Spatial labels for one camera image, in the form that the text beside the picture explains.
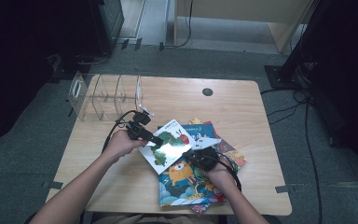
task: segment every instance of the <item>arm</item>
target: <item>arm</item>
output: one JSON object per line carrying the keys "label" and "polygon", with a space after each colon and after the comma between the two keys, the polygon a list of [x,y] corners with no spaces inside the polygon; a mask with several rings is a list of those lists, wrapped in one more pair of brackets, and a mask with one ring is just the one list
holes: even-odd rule
{"label": "arm", "polygon": [[147,141],[132,141],[126,131],[113,134],[106,150],[83,173],[52,197],[31,223],[75,223],[107,170],[136,147]]}
{"label": "arm", "polygon": [[237,188],[234,178],[226,167],[217,163],[212,171],[205,174],[211,179],[212,183],[225,194],[240,224],[267,223]]}

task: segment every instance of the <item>person's left arm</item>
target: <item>person's left arm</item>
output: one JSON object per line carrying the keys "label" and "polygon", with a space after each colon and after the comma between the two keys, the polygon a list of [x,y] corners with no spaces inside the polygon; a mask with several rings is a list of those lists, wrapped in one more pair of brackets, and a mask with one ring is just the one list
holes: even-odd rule
{"label": "person's left arm", "polygon": [[30,223],[76,223],[107,170],[120,157],[146,143],[130,140],[126,131],[113,134],[103,154],[54,195]]}

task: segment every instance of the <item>person's right arm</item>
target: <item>person's right arm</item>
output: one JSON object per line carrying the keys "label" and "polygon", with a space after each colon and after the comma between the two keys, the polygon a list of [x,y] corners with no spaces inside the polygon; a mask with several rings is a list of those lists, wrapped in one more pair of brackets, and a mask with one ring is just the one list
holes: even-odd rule
{"label": "person's right arm", "polygon": [[206,172],[205,174],[211,179],[212,183],[225,194],[240,224],[267,223],[237,188],[234,178],[226,167],[218,163],[212,171]]}

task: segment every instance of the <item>desk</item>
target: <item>desk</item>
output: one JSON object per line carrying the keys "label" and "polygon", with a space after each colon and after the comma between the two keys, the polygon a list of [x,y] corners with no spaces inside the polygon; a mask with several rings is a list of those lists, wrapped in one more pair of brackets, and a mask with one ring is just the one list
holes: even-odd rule
{"label": "desk", "polygon": [[313,0],[175,0],[173,41],[176,45],[177,18],[192,17],[236,21],[266,21],[279,52],[282,52],[299,24],[311,13]]}
{"label": "desk", "polygon": [[[156,115],[146,128],[153,132],[171,119],[189,123],[193,118],[211,120],[247,163],[239,171],[242,192],[261,214],[289,215],[288,193],[272,140],[258,86],[253,81],[173,77],[141,77],[143,104]],[[202,90],[210,88],[212,96]],[[77,120],[54,181],[68,184],[100,154],[112,122]],[[50,199],[58,191],[51,189]],[[192,214],[188,206],[159,207],[158,175],[135,149],[114,164],[86,208],[99,212]],[[206,214],[233,214],[227,202],[213,203]]]}

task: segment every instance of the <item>transparent organizer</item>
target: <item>transparent organizer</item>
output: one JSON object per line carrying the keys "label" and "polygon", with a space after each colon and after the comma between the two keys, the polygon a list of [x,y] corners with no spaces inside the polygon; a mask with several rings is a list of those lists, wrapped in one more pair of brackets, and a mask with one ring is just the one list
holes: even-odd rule
{"label": "transparent organizer", "polygon": [[68,100],[83,121],[115,121],[142,103],[140,76],[77,73]]}

